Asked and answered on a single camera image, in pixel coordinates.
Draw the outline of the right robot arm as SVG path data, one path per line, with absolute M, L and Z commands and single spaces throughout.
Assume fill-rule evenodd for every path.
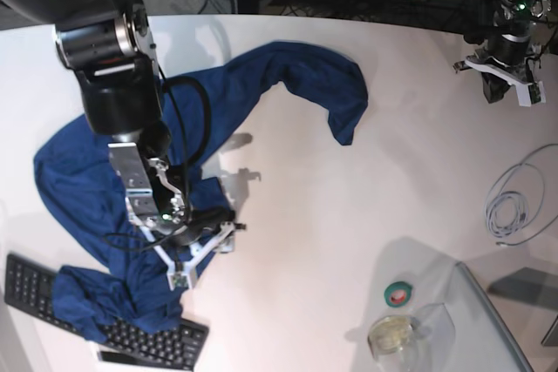
M 109 160 L 125 188 L 130 221 L 153 246 L 172 242 L 200 254 L 225 246 L 233 214 L 197 210 L 187 180 L 191 158 L 172 165 L 171 134 L 161 101 L 170 85 L 160 74 L 143 0 L 2 0 L 40 24 L 52 24 L 62 65 L 78 80 L 91 129 L 112 138 Z

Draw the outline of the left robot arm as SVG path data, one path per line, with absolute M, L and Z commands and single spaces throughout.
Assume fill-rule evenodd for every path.
M 514 88 L 520 106 L 546 101 L 543 83 L 534 75 L 547 44 L 537 44 L 537 24 L 548 22 L 551 0 L 481 0 L 480 24 L 464 35 L 475 52 L 453 65 L 456 71 L 475 70 L 481 75 L 488 103 L 501 101 Z

